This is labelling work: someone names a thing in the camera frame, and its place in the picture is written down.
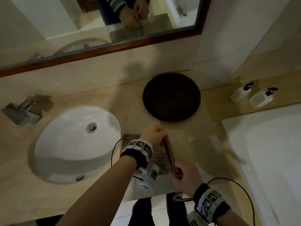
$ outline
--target bathtub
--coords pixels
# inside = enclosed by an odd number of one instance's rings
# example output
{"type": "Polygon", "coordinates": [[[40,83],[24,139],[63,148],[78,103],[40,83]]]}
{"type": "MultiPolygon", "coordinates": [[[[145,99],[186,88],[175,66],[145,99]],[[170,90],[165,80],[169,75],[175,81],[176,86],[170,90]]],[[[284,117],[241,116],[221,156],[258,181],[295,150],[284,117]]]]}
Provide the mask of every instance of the bathtub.
{"type": "Polygon", "coordinates": [[[301,225],[301,104],[222,125],[263,224],[301,225]]]}

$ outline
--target hand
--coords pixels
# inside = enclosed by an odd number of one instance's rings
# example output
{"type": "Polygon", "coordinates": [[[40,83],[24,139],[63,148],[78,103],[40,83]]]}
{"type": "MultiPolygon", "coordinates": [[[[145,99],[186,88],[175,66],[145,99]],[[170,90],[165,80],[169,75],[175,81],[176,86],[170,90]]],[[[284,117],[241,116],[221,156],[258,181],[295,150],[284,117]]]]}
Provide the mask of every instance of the hand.
{"type": "Polygon", "coordinates": [[[138,13],[127,6],[121,10],[119,18],[127,28],[137,29],[140,26],[138,13]]]}
{"type": "Polygon", "coordinates": [[[183,174],[178,179],[173,173],[169,173],[174,185],[191,198],[198,187],[204,183],[198,168],[193,163],[175,161],[176,174],[183,174]]]}
{"type": "Polygon", "coordinates": [[[140,19],[145,19],[150,13],[146,0],[137,0],[134,5],[134,10],[138,13],[140,19]]]}
{"type": "Polygon", "coordinates": [[[153,148],[158,147],[160,142],[167,135],[167,132],[160,125],[150,125],[147,126],[141,136],[140,139],[148,141],[153,148]]]}

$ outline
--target dark pants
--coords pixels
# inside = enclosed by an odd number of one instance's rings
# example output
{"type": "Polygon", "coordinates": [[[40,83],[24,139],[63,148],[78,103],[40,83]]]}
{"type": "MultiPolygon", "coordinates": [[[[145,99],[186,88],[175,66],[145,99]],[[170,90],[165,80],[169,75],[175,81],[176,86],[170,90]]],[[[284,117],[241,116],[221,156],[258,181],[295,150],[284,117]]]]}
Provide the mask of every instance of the dark pants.
{"type": "MultiPolygon", "coordinates": [[[[169,226],[190,226],[184,202],[172,199],[175,193],[166,194],[169,226]]],[[[155,226],[151,215],[151,198],[139,199],[133,206],[129,226],[155,226]]]]}
{"type": "MultiPolygon", "coordinates": [[[[135,1],[136,0],[125,0],[127,6],[131,9],[134,8],[135,1]]],[[[99,5],[100,14],[105,25],[117,24],[121,22],[119,16],[114,13],[106,0],[97,0],[97,2],[99,5]]]]}

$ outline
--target chrome faucet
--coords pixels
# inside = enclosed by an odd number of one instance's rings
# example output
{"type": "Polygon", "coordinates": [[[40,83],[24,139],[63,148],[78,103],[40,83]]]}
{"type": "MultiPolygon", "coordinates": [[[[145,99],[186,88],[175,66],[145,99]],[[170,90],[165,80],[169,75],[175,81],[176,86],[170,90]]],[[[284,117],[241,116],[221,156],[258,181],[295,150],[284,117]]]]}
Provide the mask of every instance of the chrome faucet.
{"type": "Polygon", "coordinates": [[[32,124],[38,123],[42,119],[42,114],[32,111],[32,107],[36,104],[34,100],[26,99],[19,106],[9,103],[2,112],[11,119],[17,126],[23,126],[28,122],[32,124]]]}

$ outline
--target marble countertop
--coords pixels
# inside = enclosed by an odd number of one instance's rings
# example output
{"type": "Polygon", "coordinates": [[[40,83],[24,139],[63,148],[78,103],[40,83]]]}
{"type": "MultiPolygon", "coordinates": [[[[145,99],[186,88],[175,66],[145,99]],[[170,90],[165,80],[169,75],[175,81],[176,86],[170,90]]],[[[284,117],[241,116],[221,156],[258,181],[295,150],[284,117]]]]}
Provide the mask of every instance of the marble countertop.
{"type": "MultiPolygon", "coordinates": [[[[52,184],[36,177],[28,157],[49,122],[70,109],[97,106],[116,116],[122,134],[141,133],[145,126],[159,123],[142,102],[142,92],[149,80],[41,101],[36,106],[43,109],[44,117],[36,125],[18,127],[0,113],[0,225],[65,213],[110,166],[108,162],[93,178],[73,184],[52,184]]],[[[186,121],[160,124],[167,129],[176,159],[198,163],[209,177],[232,176],[224,155],[216,151],[212,123],[203,104],[186,121]]]]}

